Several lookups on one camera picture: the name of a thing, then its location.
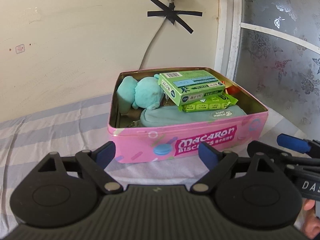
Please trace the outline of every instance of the striped bed sheet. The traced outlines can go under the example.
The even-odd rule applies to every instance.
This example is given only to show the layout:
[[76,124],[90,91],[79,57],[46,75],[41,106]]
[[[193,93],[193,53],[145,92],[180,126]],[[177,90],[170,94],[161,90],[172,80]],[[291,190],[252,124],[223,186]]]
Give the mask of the striped bed sheet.
[[[83,149],[95,150],[108,141],[110,103],[108,94],[0,123],[0,238],[17,225],[9,205],[13,190],[48,152],[70,156]],[[277,146],[280,133],[306,138],[301,130],[270,109],[260,141]],[[247,156],[246,146],[233,150]],[[185,184],[189,188],[207,173],[207,168],[198,156],[192,156],[135,164],[113,160],[105,171],[124,187]]]

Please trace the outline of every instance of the electrical cord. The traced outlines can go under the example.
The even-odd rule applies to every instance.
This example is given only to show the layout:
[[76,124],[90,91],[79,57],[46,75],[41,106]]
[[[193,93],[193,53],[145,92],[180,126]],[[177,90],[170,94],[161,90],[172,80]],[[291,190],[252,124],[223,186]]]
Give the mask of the electrical cord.
[[146,59],[146,55],[149,53],[149,49],[151,47],[151,44],[153,43],[154,39],[158,35],[160,29],[163,27],[165,20],[166,20],[166,17],[164,17],[164,19],[163,19],[162,23],[160,24],[159,28],[156,30],[155,34],[153,35],[152,39],[150,40],[150,42],[149,42],[149,44],[147,46],[147,49],[143,54],[143,57],[142,57],[142,60],[141,60],[140,66],[139,66],[139,70],[142,69],[143,63],[144,63],[144,61]]

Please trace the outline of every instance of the blue gripper pad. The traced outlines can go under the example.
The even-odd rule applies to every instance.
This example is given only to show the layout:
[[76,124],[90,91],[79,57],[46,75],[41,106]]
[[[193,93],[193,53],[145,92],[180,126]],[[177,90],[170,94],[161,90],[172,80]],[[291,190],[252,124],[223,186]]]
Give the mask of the blue gripper pad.
[[277,143],[279,146],[299,153],[307,153],[311,150],[311,146],[309,145],[308,141],[283,133],[277,137]]
[[108,142],[99,149],[96,157],[96,164],[105,169],[116,155],[116,145],[114,142]]
[[200,143],[198,154],[204,165],[211,171],[219,163],[218,155],[213,147],[207,147],[204,143]]

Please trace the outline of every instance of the human hand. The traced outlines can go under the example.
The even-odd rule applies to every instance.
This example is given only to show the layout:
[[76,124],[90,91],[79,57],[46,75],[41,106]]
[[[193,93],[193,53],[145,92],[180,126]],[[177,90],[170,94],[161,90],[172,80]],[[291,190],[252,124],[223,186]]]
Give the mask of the human hand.
[[301,231],[310,239],[320,233],[320,219],[316,217],[315,204],[316,201],[312,199],[307,199],[303,204],[303,210],[307,212]]

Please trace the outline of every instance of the white door frame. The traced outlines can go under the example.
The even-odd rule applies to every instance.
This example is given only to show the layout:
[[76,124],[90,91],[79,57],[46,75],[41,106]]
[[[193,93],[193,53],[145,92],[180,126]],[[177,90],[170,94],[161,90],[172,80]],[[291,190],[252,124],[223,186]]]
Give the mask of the white door frame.
[[214,70],[233,80],[240,45],[242,0],[219,0]]

